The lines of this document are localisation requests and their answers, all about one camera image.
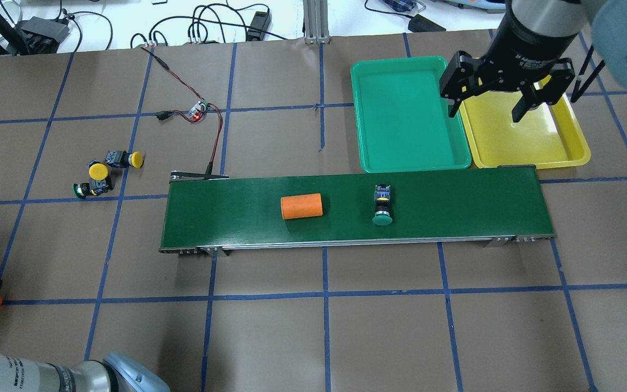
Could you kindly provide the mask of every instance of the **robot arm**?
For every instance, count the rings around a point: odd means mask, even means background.
[[[522,93],[515,122],[542,103],[554,105],[575,79],[572,61],[561,56],[588,19],[595,47],[616,65],[614,77],[627,81],[627,25],[620,24],[627,0],[507,0],[506,8],[488,52],[478,59],[456,52],[440,78],[451,117],[463,100],[486,91]],[[541,89],[533,86],[548,76]]]

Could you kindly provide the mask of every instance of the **green cap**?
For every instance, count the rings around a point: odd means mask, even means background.
[[[390,216],[380,213],[379,215],[374,216],[371,221],[374,222],[374,225],[386,226],[390,225],[394,220]]]

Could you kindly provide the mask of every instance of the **black tube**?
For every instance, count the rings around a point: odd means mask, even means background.
[[[11,44],[12,47],[15,48],[17,53],[30,54],[28,51],[28,45],[26,45],[23,37],[21,37],[21,35],[8,24],[7,20],[5,20],[1,14],[0,34]]]

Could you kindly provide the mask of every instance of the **yellow cap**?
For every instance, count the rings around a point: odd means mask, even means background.
[[[102,163],[94,163],[89,167],[89,177],[96,181],[105,179],[109,173],[108,167]]]
[[[130,155],[130,164],[132,167],[142,167],[142,164],[144,164],[144,157],[141,153],[139,153],[139,151],[135,151]]]

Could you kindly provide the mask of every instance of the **black power supply box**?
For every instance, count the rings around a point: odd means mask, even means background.
[[[246,34],[246,41],[262,41],[265,39],[266,32],[271,26],[272,16],[269,12],[257,11],[256,15],[253,15],[251,25]]]

